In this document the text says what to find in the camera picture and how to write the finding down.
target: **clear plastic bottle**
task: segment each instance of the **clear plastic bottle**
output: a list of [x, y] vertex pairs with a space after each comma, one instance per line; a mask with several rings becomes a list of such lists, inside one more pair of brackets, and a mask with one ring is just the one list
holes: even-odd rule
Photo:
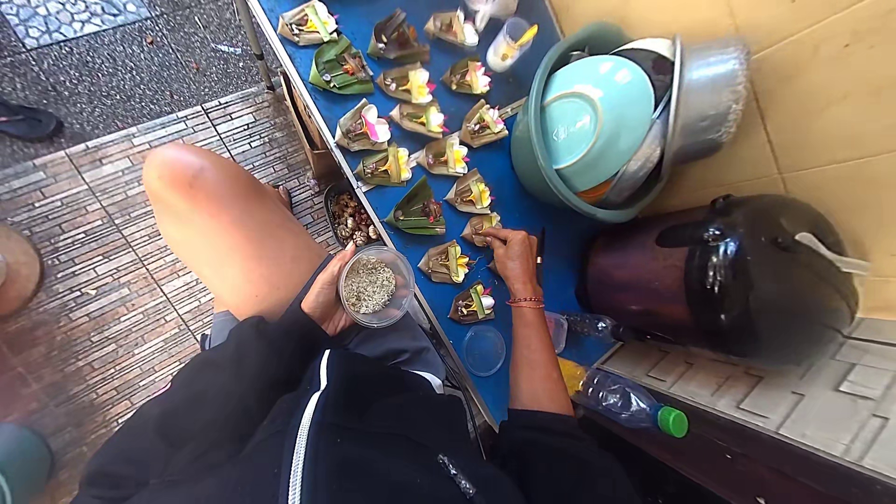
[[575, 400], [626, 427], [657, 427], [676, 438], [687, 434], [684, 412], [658, 403], [644, 387], [632, 380], [602, 369], [589, 369]]

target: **sandal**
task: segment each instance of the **sandal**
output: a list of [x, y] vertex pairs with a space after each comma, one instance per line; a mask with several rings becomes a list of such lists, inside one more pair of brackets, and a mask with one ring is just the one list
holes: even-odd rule
[[286, 199], [287, 203], [289, 203], [289, 209], [292, 210], [292, 193], [287, 189], [286, 184], [271, 184], [271, 187], [277, 189], [277, 192], [280, 193], [280, 197]]
[[60, 129], [62, 120], [53, 112], [16, 105], [0, 98], [0, 133], [28, 142], [41, 142], [59, 133]]

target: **light blue bowl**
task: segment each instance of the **light blue bowl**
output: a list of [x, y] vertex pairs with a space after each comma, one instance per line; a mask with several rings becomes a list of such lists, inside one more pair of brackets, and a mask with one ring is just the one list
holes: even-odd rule
[[653, 116], [653, 86], [633, 61], [589, 56], [557, 70], [544, 90], [547, 155], [573, 192], [600, 184], [634, 155]]

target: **yellow item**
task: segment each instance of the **yellow item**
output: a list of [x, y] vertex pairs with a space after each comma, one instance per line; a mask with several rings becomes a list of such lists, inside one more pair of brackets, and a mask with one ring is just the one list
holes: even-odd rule
[[582, 390], [582, 381], [585, 380], [588, 370], [581, 364], [576, 364], [563, 357], [557, 357], [557, 363], [560, 364], [560, 372], [563, 374], [566, 392], [572, 397], [576, 392]]
[[533, 24], [529, 27], [528, 30], [526, 30], [525, 33], [522, 34], [522, 37], [520, 37], [519, 40], [513, 42], [514, 46], [516, 46], [517, 48], [521, 48], [522, 46], [526, 45], [526, 42], [534, 39], [536, 33], [538, 33], [538, 25]]

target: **teal plastic basin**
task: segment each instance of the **teal plastic basin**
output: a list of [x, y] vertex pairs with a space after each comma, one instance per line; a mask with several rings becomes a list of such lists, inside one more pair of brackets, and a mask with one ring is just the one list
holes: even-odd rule
[[584, 50], [608, 53], [630, 42], [621, 28], [610, 22], [595, 22], [554, 45], [545, 55], [520, 111], [511, 135], [511, 160], [517, 178], [525, 189], [538, 200], [561, 208], [572, 208], [582, 215], [600, 222], [626, 222], [634, 218], [665, 186], [668, 172], [663, 170], [657, 185], [643, 199], [627, 208], [607, 210], [583, 202], [566, 186], [556, 170], [545, 146], [541, 124], [541, 103], [547, 78], [569, 63], [570, 51]]

